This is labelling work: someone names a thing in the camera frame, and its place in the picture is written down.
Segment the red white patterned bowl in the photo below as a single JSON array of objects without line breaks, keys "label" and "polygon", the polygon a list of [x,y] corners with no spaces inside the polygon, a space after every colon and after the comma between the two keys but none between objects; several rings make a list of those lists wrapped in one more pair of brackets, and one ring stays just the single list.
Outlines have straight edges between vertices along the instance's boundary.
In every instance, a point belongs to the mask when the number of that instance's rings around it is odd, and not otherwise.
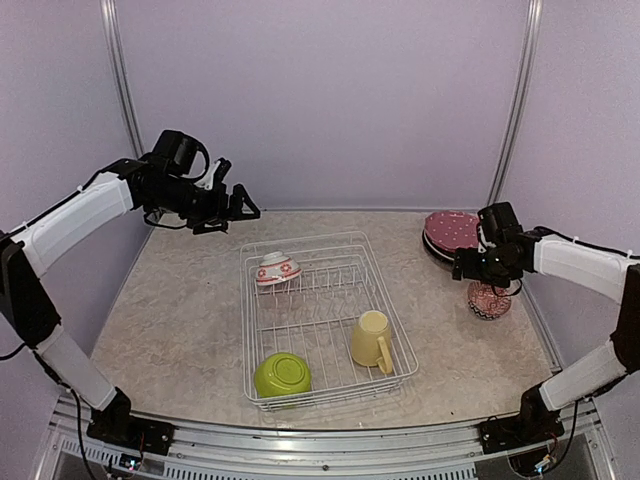
[{"label": "red white patterned bowl", "polygon": [[296,260],[276,251],[262,257],[255,273],[255,282],[261,287],[277,285],[291,281],[301,273],[302,268]]}]

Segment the black rimmed dark plate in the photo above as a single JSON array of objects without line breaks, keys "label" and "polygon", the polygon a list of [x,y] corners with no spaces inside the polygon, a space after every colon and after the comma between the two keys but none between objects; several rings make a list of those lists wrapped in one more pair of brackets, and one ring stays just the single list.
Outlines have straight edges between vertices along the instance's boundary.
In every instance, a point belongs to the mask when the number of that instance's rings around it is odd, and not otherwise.
[{"label": "black rimmed dark plate", "polygon": [[425,251],[437,262],[451,269],[454,264],[455,252],[463,244],[457,237],[431,234],[426,229],[421,233]]}]

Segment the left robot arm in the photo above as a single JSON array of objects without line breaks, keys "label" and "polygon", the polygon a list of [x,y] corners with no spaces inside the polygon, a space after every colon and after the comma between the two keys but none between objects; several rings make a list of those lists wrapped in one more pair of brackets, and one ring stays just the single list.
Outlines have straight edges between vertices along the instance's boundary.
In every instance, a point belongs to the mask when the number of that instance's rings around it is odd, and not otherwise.
[{"label": "left robot arm", "polygon": [[136,209],[167,211],[194,234],[225,232],[234,221],[259,218],[243,185],[226,189],[230,161],[221,158],[203,178],[183,177],[159,157],[122,159],[40,216],[1,237],[1,313],[45,371],[92,409],[95,424],[121,445],[140,424],[130,399],[97,369],[64,330],[41,280],[69,250],[110,221]]}]

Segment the green bowl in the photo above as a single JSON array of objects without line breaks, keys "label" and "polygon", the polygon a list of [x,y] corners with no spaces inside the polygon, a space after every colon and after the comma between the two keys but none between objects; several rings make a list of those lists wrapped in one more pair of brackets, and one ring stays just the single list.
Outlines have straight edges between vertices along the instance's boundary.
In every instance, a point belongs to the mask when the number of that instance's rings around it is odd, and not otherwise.
[{"label": "green bowl", "polygon": [[287,352],[270,355],[254,373],[254,386],[261,398],[307,393],[311,380],[307,362]]}]

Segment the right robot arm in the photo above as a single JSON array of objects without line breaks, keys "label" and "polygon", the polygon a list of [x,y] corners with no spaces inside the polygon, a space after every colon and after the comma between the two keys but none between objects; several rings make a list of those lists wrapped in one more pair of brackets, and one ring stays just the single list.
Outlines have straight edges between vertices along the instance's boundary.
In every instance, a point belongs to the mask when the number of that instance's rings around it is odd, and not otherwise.
[{"label": "right robot arm", "polygon": [[475,248],[455,252],[453,277],[507,288],[524,274],[545,279],[559,292],[545,292],[552,313],[583,313],[589,324],[609,315],[612,333],[575,356],[573,363],[530,388],[521,397],[511,433],[523,444],[535,442],[569,404],[613,388],[639,369],[639,260],[586,244],[545,227],[481,239]]}]

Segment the pink dotted plate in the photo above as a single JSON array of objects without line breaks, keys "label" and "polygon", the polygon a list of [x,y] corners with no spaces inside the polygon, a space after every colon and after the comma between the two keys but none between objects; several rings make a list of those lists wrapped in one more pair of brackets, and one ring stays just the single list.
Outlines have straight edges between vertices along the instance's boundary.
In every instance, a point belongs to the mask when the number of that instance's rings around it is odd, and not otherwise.
[{"label": "pink dotted plate", "polygon": [[424,233],[432,247],[447,253],[458,248],[474,248],[479,245],[477,226],[479,218],[475,214],[442,210],[425,218]]}]

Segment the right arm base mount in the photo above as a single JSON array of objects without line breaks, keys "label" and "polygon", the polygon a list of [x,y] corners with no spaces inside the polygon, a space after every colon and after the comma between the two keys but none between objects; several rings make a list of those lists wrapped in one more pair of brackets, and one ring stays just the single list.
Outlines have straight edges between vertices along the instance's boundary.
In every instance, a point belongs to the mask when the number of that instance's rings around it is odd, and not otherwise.
[{"label": "right arm base mount", "polygon": [[542,422],[527,423],[519,415],[490,417],[477,426],[484,454],[493,454],[522,448],[565,433],[558,417]]}]

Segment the yellow mug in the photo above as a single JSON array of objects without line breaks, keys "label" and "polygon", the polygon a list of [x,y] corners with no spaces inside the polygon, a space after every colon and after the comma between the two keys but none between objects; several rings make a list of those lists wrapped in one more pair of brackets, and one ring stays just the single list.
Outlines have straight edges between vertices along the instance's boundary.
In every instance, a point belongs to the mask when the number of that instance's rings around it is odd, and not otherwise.
[{"label": "yellow mug", "polygon": [[377,310],[364,312],[357,320],[351,335],[350,353],[355,363],[377,367],[383,374],[393,372],[391,356],[391,323]]}]

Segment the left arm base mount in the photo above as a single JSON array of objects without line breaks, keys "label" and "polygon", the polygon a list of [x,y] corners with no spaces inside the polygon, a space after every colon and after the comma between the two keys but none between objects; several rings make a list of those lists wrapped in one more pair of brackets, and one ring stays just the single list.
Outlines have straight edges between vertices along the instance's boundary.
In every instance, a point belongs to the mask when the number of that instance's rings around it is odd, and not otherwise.
[{"label": "left arm base mount", "polygon": [[167,422],[132,416],[125,425],[123,433],[92,421],[87,435],[106,444],[136,450],[143,454],[152,453],[167,456],[173,442],[175,427]]}]

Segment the blue white zigzag bowl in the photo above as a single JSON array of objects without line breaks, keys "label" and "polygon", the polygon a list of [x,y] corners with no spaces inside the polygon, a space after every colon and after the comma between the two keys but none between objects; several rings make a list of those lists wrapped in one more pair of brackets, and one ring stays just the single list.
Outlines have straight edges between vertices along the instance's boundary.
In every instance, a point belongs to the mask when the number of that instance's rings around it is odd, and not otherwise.
[{"label": "blue white zigzag bowl", "polygon": [[467,304],[477,317],[491,321],[510,310],[511,297],[503,288],[474,281],[467,288]]}]

